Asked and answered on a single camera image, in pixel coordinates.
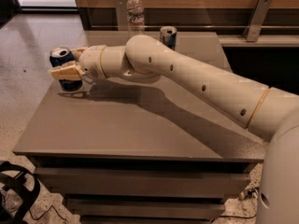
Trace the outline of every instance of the plastic bottle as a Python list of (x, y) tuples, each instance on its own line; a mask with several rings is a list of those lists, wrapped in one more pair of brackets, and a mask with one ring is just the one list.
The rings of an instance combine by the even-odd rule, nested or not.
[(144, 8), (141, 0), (128, 0), (127, 21), (130, 37), (144, 33)]

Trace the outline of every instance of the soda can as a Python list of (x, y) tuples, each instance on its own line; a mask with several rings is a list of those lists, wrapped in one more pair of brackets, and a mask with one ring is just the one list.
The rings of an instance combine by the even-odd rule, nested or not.
[(176, 48), (177, 28), (174, 26), (163, 26), (160, 29), (160, 41), (170, 49)]
[[(50, 63), (52, 67), (59, 66), (74, 60), (75, 59), (72, 51), (70, 51), (67, 47), (59, 47), (50, 52)], [(83, 85), (82, 80), (60, 79), (59, 82), (64, 91), (76, 91)]]

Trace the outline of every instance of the black object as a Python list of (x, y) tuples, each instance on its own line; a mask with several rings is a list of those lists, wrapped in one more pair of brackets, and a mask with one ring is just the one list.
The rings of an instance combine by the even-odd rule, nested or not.
[[(6, 171), (19, 171), (19, 173), (15, 177), (11, 177), (2, 173)], [(26, 175), (30, 175), (35, 181), (35, 185), (32, 190), (28, 190), (23, 185)], [(33, 205), (33, 203), (36, 201), (36, 198), (38, 197), (40, 191), (40, 184), (37, 178), (30, 171), (19, 165), (11, 164), (8, 161), (0, 161), (0, 182), (5, 184), (3, 190), (8, 191), (12, 189), (22, 198), (21, 206), (17, 210), (14, 217), (12, 217), (10, 213), (8, 213), (7, 210), (2, 207), (2, 205), (0, 205), (0, 224), (26, 224), (27, 222), (23, 221), (22, 219), (24, 218), (30, 207)]]
[[(74, 61), (74, 56), (72, 51), (66, 47), (60, 47), (57, 49), (53, 49), (50, 52), (50, 63), (53, 67), (62, 65), (64, 63)], [(76, 91), (80, 89), (83, 85), (82, 80), (66, 80), (60, 79), (59, 80), (61, 87), (64, 91)]]

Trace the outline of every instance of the floor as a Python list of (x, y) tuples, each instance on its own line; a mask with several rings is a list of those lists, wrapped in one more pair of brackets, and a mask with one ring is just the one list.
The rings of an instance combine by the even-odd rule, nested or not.
[[(79, 15), (24, 15), (15, 16), (0, 29), (0, 161), (10, 161), (34, 171), (25, 157), (15, 156), (12, 149), (18, 142), (30, 118), (46, 93), (52, 78), (49, 51), (58, 46), (78, 48), (91, 45), (96, 31), (83, 31)], [(262, 165), (250, 173), (250, 187), (259, 186)], [(28, 212), (28, 223), (79, 223), (62, 205), (60, 194), (49, 193), (45, 188)], [(18, 197), (7, 193), (7, 207), (13, 211)], [(255, 198), (226, 204), (226, 216), (254, 217)], [(214, 224), (254, 223), (255, 218), (221, 217)]]

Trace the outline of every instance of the gray tabletop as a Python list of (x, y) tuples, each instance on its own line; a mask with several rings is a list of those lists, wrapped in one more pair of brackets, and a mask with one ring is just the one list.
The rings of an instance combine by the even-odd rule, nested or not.
[[(125, 44), (125, 39), (116, 44), (111, 37), (106, 44)], [(230, 69), (213, 33), (178, 33), (176, 50)], [(162, 77), (150, 85), (119, 78), (85, 83), (76, 94), (62, 92), (53, 81), (13, 151), (27, 156), (262, 161), (265, 147), (259, 138)]]

